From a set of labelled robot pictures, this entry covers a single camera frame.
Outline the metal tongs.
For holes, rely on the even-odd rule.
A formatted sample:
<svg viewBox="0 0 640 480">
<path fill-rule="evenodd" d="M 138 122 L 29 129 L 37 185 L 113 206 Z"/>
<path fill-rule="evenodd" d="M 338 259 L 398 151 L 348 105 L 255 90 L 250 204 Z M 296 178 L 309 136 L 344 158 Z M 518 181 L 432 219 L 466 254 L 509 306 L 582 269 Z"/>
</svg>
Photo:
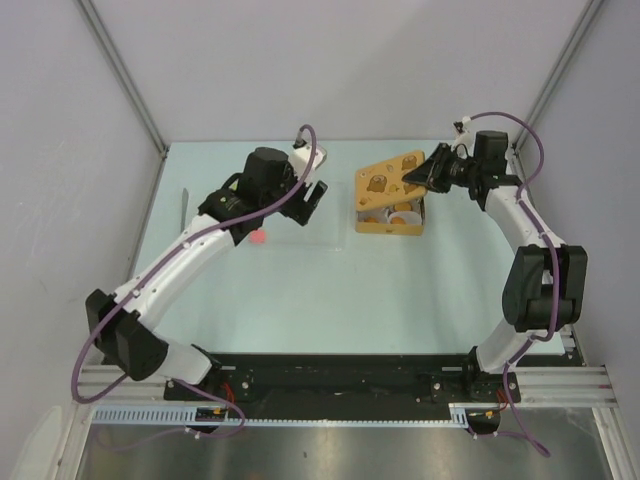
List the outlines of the metal tongs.
<svg viewBox="0 0 640 480">
<path fill-rule="evenodd" d="M 188 208 L 189 208 L 189 200 L 190 194 L 186 187 L 182 189 L 181 192 L 181 216 L 180 216 L 180 231 L 184 233 L 187 227 L 187 217 L 188 217 Z"/>
</svg>

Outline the silver tin lid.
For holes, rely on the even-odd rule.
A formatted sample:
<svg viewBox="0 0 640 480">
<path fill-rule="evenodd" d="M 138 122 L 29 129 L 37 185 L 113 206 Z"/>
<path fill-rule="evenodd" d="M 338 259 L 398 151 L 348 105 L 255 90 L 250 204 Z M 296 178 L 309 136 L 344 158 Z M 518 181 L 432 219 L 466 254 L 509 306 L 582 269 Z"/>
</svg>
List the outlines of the silver tin lid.
<svg viewBox="0 0 640 480">
<path fill-rule="evenodd" d="M 424 152 L 415 150 L 357 170 L 356 211 L 365 212 L 424 197 L 425 187 L 403 181 L 407 173 L 424 162 Z"/>
</svg>

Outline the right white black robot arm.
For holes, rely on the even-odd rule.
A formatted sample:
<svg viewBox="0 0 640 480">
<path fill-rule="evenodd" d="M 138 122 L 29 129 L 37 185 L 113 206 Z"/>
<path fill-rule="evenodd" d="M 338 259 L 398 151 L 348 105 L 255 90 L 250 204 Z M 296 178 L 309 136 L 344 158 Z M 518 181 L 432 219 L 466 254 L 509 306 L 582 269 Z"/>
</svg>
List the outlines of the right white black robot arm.
<svg viewBox="0 0 640 480">
<path fill-rule="evenodd" d="M 507 167 L 508 136 L 482 130 L 472 146 L 439 144 L 403 177 L 410 185 L 444 194 L 467 190 L 472 201 L 500 228 L 514 252 L 501 298 L 503 318 L 490 336 L 472 349 L 474 367 L 461 376 L 463 393 L 484 401 L 536 343 L 546 343 L 579 320 L 588 255 L 553 233 L 532 205 L 518 176 Z"/>
</svg>

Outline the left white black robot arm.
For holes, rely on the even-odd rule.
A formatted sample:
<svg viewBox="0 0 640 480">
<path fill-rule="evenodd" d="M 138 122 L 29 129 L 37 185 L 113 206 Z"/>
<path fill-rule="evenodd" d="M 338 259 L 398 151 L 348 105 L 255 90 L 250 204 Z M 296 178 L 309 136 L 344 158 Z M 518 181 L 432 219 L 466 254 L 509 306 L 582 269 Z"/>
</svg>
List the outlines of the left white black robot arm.
<svg viewBox="0 0 640 480">
<path fill-rule="evenodd" d="M 312 182 L 325 162 L 321 147 L 298 143 L 291 153 L 252 151 L 199 205 L 179 237 L 152 264 L 113 293 L 92 292 L 85 302 L 93 345 L 130 379 L 158 374 L 186 382 L 197 398 L 214 397 L 221 376 L 201 348 L 158 334 L 164 314 L 208 263 L 237 247 L 264 219 L 279 213 L 304 226 L 327 191 Z"/>
</svg>

